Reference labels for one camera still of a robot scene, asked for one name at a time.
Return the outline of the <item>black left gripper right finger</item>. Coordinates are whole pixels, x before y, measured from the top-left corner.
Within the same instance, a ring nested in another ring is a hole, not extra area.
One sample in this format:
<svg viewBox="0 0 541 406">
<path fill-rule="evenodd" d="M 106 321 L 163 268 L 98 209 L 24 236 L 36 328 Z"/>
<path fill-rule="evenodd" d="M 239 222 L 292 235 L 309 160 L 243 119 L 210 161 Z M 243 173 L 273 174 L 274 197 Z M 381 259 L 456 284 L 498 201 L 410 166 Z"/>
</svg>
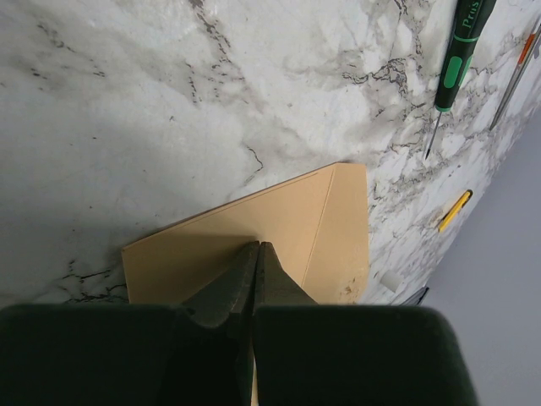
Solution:
<svg viewBox="0 0 541 406">
<path fill-rule="evenodd" d="M 475 405 L 447 319 L 410 305 L 316 304 L 260 246 L 253 343 L 262 405 Z"/>
</svg>

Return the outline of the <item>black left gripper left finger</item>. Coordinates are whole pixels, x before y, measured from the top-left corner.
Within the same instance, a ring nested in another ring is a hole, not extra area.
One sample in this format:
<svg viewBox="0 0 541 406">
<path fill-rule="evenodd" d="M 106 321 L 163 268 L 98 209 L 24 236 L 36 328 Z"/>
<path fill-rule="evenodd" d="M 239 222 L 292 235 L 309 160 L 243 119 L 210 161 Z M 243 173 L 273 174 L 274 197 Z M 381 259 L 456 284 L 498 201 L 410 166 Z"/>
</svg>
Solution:
<svg viewBox="0 0 541 406">
<path fill-rule="evenodd" d="M 4 405 L 247 405 L 259 246 L 182 304 L 1 312 Z"/>
</svg>

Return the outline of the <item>brown paper envelope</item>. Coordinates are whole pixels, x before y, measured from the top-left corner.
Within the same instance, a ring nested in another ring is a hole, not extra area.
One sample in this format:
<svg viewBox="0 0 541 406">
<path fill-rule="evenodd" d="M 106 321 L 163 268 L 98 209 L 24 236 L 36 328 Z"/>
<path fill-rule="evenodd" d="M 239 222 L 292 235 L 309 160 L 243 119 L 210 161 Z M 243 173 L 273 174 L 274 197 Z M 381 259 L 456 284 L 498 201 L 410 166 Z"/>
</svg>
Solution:
<svg viewBox="0 0 541 406">
<path fill-rule="evenodd" d="M 351 305 L 369 274 L 366 169 L 335 163 L 178 222 L 123 248 L 133 305 L 179 305 L 224 273 L 247 244 L 271 244 L 319 305 Z M 252 392 L 259 404 L 249 320 Z"/>
</svg>

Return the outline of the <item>green black glue pen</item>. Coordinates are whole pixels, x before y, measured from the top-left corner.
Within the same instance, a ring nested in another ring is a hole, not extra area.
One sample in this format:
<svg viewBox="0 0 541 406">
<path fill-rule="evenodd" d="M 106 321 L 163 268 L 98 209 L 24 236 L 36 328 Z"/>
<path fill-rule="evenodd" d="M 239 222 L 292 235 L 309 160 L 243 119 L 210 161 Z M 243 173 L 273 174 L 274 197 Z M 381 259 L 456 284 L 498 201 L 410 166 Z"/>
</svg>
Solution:
<svg viewBox="0 0 541 406">
<path fill-rule="evenodd" d="M 479 37 L 492 14 L 496 0 L 462 0 L 456 4 L 451 35 L 440 72 L 434 107 L 439 112 L 424 158 L 432 151 L 441 116 L 451 110 L 473 59 Z"/>
</svg>

